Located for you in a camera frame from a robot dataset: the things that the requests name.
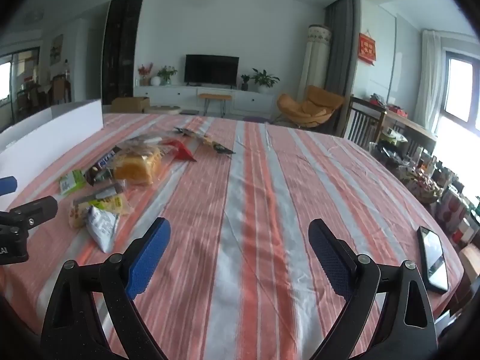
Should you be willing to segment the black flat television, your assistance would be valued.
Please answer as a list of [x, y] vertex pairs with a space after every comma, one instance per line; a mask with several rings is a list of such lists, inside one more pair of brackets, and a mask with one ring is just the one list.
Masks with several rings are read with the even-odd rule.
[[236, 86], [239, 57], [223, 55], [186, 55], [184, 82]]

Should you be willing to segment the cluttered wooden side table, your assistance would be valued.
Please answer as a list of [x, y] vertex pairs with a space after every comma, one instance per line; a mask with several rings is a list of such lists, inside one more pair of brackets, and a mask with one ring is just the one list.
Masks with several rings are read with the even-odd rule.
[[413, 122], [399, 121], [399, 109], [370, 100], [376, 153], [460, 247], [479, 245], [479, 208], [465, 195], [459, 175], [434, 155], [436, 139]]

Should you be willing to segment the dark wooden chair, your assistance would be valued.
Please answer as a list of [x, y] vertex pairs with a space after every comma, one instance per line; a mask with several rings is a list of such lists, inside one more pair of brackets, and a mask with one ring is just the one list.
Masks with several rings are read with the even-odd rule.
[[343, 137], [363, 148], [378, 142], [385, 117], [384, 106], [351, 96]]

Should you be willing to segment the orange lounge chair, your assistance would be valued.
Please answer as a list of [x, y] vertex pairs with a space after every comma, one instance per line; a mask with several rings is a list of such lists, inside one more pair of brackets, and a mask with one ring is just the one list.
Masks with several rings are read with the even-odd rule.
[[302, 102], [282, 94], [277, 107], [289, 122], [302, 128], [315, 128], [328, 122], [344, 103], [345, 97], [310, 85]]

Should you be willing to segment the small potted plant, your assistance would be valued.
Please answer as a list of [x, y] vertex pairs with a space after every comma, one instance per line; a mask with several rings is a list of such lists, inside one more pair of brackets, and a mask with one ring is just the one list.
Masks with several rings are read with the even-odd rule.
[[247, 91], [249, 88], [249, 81], [251, 77], [247, 74], [242, 74], [241, 75], [241, 90], [242, 91]]

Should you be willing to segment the brown cardboard box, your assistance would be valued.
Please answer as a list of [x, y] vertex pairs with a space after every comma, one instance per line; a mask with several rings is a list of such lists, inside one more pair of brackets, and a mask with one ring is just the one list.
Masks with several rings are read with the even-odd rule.
[[149, 106], [149, 97], [118, 97], [112, 101], [111, 112], [142, 114]]

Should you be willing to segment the white tv cabinet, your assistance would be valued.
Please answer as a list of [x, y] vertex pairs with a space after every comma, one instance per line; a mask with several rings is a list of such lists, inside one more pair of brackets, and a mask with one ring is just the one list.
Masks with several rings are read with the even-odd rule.
[[181, 85], [137, 86], [133, 94], [148, 97], [153, 107], [179, 107], [204, 116], [270, 118], [276, 110], [272, 94], [259, 94], [231, 88]]

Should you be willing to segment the leafy plant white pot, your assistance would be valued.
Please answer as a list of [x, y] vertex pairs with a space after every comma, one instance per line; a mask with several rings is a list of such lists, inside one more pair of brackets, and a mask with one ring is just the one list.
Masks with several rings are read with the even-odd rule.
[[280, 79], [272, 74], [268, 74], [265, 70], [253, 68], [252, 80], [261, 94], [268, 94], [271, 92], [273, 86], [280, 82]]

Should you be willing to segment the black tall cabinet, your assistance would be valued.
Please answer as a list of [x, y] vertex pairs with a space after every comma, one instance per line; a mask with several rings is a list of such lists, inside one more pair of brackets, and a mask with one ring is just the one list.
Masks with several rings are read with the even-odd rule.
[[104, 106], [134, 92], [134, 58], [143, 0], [112, 0], [103, 36], [101, 90]]

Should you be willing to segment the small wooden stool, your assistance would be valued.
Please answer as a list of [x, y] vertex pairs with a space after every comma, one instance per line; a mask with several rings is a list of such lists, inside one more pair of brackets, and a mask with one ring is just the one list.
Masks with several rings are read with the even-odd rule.
[[233, 96], [229, 94], [209, 94], [201, 93], [197, 97], [203, 100], [203, 115], [206, 116], [211, 102], [220, 103], [220, 117], [226, 115], [226, 103], [233, 100]]

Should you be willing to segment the red snack packet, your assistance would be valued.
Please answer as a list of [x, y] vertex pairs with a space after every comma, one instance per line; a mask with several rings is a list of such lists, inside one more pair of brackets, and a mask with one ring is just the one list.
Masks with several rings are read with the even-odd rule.
[[176, 160], [190, 162], [196, 161], [191, 151], [184, 145], [182, 141], [177, 139], [168, 139], [166, 141], [161, 141], [160, 145], [167, 149], [168, 153], [170, 153]]

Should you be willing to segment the green white snack packet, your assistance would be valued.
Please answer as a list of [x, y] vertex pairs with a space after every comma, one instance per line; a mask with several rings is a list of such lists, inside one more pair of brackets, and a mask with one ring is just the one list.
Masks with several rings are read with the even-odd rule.
[[86, 179], [82, 171], [78, 169], [70, 171], [58, 180], [59, 191], [62, 195], [73, 193], [85, 185]]

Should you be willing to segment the black smartphone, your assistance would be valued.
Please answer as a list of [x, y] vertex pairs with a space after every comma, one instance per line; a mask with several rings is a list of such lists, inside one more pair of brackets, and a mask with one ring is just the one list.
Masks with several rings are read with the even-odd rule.
[[449, 289], [448, 269], [440, 237], [433, 231], [420, 226], [417, 231], [421, 255], [421, 277], [425, 288], [431, 292], [445, 294]]

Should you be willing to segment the bagged bread loaf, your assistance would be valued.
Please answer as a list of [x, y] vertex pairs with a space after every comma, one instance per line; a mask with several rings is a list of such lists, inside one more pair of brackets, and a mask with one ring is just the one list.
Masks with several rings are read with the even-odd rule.
[[163, 158], [172, 159], [178, 149], [167, 144], [159, 134], [135, 136], [119, 145], [120, 150], [109, 162], [109, 169], [116, 180], [131, 185], [151, 185], [158, 179]]

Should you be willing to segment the green potted plant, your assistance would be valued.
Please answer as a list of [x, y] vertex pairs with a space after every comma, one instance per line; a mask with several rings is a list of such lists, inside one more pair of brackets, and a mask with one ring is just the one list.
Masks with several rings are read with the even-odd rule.
[[172, 82], [172, 78], [177, 74], [177, 69], [174, 66], [162, 66], [158, 71], [157, 76], [160, 77], [160, 84], [168, 86]]

